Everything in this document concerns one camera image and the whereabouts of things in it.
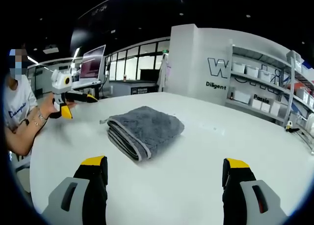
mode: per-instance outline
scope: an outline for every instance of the laptop screen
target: laptop screen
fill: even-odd
[[[86,52],[83,55],[80,79],[98,78],[100,65],[104,57],[105,45]]]

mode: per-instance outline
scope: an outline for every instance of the gray towel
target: gray towel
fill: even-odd
[[[136,161],[154,157],[184,130],[176,117],[147,106],[111,116],[107,124],[111,142]]]

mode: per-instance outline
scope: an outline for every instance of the white table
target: white table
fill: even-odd
[[[156,158],[134,163],[107,138],[100,119],[140,106],[175,115],[185,130]],[[278,125],[243,112],[169,93],[104,99],[77,105],[74,119],[51,119],[35,139],[30,187],[41,213],[51,191],[89,157],[108,158],[107,224],[223,224],[222,165],[250,165],[281,198],[290,215],[314,172],[307,147]]]

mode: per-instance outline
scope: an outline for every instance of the woman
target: woman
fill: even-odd
[[[50,93],[36,110],[23,131],[14,134],[8,127],[4,128],[8,150],[23,156],[29,153],[38,131],[45,125],[49,115],[57,112],[52,100],[53,94]]]
[[[50,93],[40,107],[37,107],[36,98],[31,90],[25,75],[25,47],[15,49],[10,54],[12,59],[7,68],[5,77],[3,114],[5,121],[5,138],[8,150],[22,156],[26,156],[33,145],[34,138],[39,130],[45,125],[48,117],[56,113]],[[67,103],[71,108],[74,103]]]

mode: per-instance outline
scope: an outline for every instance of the ceiling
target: ceiling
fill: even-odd
[[[73,56],[77,47],[82,47],[82,55],[102,44],[107,45],[109,54],[138,42],[170,36],[174,25],[196,24],[199,28],[228,28],[268,38],[297,51],[314,67],[310,0],[104,1],[38,0],[22,7],[23,29],[15,22],[14,31],[25,38],[28,55],[42,62]],[[43,53],[54,44],[59,53]]]

